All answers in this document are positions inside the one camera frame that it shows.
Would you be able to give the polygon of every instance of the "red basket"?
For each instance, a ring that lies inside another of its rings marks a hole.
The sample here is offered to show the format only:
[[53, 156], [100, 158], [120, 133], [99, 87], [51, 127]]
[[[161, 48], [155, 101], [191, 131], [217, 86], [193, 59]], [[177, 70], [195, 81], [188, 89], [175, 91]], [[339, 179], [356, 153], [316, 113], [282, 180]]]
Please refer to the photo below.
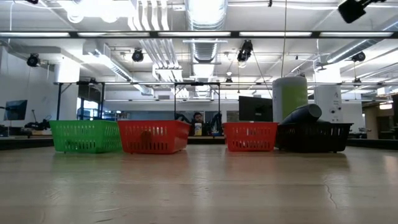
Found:
[[123, 151], [172, 154], [187, 146], [190, 125], [181, 121], [118, 121]]
[[228, 150], [231, 152], [273, 151], [277, 127], [278, 124], [273, 122], [225, 123], [224, 133]]

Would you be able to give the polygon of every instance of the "green cylinder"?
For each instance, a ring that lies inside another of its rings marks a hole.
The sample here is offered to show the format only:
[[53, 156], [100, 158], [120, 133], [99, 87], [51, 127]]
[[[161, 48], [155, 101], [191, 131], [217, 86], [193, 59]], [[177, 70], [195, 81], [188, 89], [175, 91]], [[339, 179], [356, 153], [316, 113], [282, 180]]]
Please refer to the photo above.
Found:
[[308, 104], [307, 79], [278, 78], [272, 83], [274, 122], [282, 122], [294, 109]]

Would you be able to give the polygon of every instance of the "green basket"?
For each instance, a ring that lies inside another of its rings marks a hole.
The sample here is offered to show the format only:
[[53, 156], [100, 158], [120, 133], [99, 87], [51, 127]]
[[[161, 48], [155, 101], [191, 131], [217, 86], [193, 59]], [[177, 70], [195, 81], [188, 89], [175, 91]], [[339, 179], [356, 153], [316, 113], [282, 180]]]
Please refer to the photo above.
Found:
[[58, 152], [122, 151], [118, 124], [113, 121], [50, 121]]

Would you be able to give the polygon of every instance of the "plastic basket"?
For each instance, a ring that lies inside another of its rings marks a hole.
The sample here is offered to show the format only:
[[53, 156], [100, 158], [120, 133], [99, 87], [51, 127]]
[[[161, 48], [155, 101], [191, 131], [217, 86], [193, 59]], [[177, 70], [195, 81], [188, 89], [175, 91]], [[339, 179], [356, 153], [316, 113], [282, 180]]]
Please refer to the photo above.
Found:
[[181, 121], [118, 121], [123, 151], [172, 154], [187, 146], [190, 125]]
[[118, 124], [113, 121], [50, 121], [58, 152], [121, 151]]
[[224, 133], [228, 150], [242, 151], [273, 151], [277, 123], [225, 123]]
[[278, 126], [279, 149], [295, 152], [341, 152], [353, 124], [313, 123]]

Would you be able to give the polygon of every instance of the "black basket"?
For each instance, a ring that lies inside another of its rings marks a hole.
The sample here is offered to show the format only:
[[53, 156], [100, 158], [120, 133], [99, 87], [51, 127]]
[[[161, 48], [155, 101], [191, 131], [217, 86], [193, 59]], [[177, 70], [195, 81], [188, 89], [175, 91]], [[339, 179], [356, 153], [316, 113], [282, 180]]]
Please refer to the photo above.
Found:
[[281, 124], [278, 126], [279, 149], [295, 152], [341, 152], [346, 148], [353, 124]]

